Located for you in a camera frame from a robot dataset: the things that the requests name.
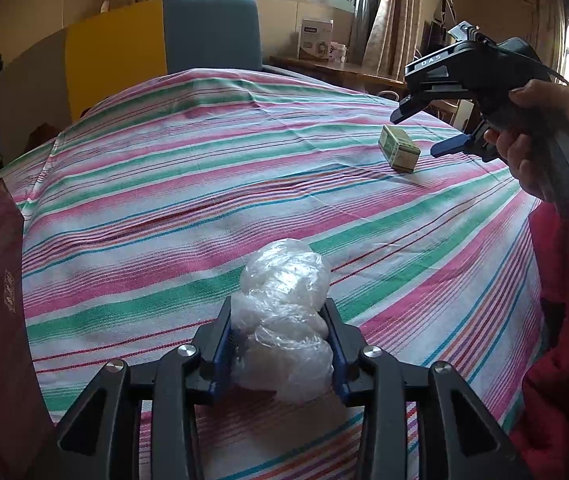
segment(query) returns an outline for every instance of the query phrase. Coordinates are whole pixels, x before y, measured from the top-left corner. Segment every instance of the striped tablecloth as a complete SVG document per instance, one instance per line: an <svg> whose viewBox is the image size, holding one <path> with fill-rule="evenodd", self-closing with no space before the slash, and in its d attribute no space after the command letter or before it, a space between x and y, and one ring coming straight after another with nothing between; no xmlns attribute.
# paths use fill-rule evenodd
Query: striped tablecloth
<svg viewBox="0 0 569 480"><path fill-rule="evenodd" d="M26 219L24 307L54 419L109 358L155 360L238 286L252 251L302 238L344 320L399 359L452 362L505 426L540 345L535 199L500 162L434 159L455 134L421 113L413 174L377 146L396 104L264 73L191 70L113 96L3 175ZM149 406L141 433L148 477ZM198 412L207 478L337 478L360 410L234 391ZM408 408L411 475L415 410Z"/></svg>

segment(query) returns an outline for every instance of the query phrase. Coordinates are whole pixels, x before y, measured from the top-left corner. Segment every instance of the clear plastic wrap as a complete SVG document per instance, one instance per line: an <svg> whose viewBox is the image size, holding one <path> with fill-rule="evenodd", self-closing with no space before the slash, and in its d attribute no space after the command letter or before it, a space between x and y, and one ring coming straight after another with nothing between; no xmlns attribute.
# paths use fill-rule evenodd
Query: clear plastic wrap
<svg viewBox="0 0 569 480"><path fill-rule="evenodd" d="M331 384L333 352L318 314L329 291L329 267L300 240L286 238L257 251L231 295L238 343L233 378L252 390L306 402Z"/></svg>

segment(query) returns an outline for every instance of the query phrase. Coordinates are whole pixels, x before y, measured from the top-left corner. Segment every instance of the red jacket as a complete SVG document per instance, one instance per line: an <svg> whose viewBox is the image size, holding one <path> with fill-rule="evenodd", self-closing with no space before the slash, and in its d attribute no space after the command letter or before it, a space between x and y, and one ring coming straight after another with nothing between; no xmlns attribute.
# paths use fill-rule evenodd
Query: red jacket
<svg viewBox="0 0 569 480"><path fill-rule="evenodd" d="M525 410L511 437L536 479L564 479L569 474L569 224L543 203L529 225L542 298L552 303L545 314L562 320L562 327L556 346L523 379Z"/></svg>

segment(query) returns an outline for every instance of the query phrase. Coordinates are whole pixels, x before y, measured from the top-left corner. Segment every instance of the silver screw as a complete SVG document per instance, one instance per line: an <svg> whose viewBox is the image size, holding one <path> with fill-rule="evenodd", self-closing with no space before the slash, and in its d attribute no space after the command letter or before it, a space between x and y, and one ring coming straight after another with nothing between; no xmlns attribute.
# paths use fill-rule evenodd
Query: silver screw
<svg viewBox="0 0 569 480"><path fill-rule="evenodd" d="M191 357L197 352L197 348L193 345L180 345L178 347L178 353L183 357Z"/></svg>
<svg viewBox="0 0 569 480"><path fill-rule="evenodd" d="M122 359L111 359L106 365L104 365L107 372L117 374L120 370L124 368L124 361Z"/></svg>
<svg viewBox="0 0 569 480"><path fill-rule="evenodd" d="M383 350L379 346L369 345L363 348L363 354L365 354L369 359L375 359L376 357L380 357L383 353Z"/></svg>
<svg viewBox="0 0 569 480"><path fill-rule="evenodd" d="M445 372L450 372L451 370L451 365L445 361L436 361L434 364L434 371L437 374L444 374Z"/></svg>

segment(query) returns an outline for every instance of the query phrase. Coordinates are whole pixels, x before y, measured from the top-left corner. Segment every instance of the hand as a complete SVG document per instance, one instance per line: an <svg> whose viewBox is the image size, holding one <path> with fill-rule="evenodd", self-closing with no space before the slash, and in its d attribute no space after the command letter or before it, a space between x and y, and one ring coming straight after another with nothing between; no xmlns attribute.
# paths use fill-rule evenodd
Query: hand
<svg viewBox="0 0 569 480"><path fill-rule="evenodd" d="M532 79L524 87L510 91L509 98L521 108L556 108L569 121L569 86ZM531 137L522 132L487 130L484 138L496 145L522 189L544 200L539 172L531 159Z"/></svg>

